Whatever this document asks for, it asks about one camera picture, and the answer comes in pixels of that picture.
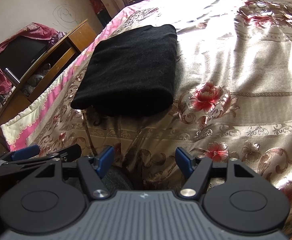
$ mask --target bed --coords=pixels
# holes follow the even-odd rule
[[[139,119],[70,108],[101,40],[163,24],[178,35],[171,108]],[[292,0],[145,0],[128,6],[1,128],[10,150],[38,144],[40,156],[73,143],[83,155],[114,146],[115,165],[146,190],[183,185],[176,147],[217,162],[240,159],[287,195],[291,212],[284,232],[291,234]],[[221,183],[214,179],[209,186]]]

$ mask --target black folded cloth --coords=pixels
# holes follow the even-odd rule
[[[173,103],[176,29],[144,26],[101,41],[71,102],[108,116],[149,116]]]

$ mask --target wooden drawer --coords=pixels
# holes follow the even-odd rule
[[[42,93],[45,91],[46,87],[51,80],[54,79],[56,74],[61,70],[61,68],[70,60],[70,58],[76,53],[76,50],[71,47],[66,51],[66,53],[54,64],[50,71],[44,76],[44,78],[39,82],[36,88],[33,90],[28,100],[33,103]]]
[[[96,33],[90,27],[88,22],[85,22],[82,26],[69,35],[71,42],[81,52],[93,43],[96,37]]]

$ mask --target logo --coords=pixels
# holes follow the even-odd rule
[[[142,193],[142,194],[140,194],[139,195],[141,198],[143,198],[143,199],[145,199],[145,198],[147,198],[147,197],[149,197],[149,195],[147,194],[147,193]]]

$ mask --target television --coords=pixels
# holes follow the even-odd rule
[[[18,36],[0,53],[0,68],[8,68],[18,80],[47,51],[49,41]]]

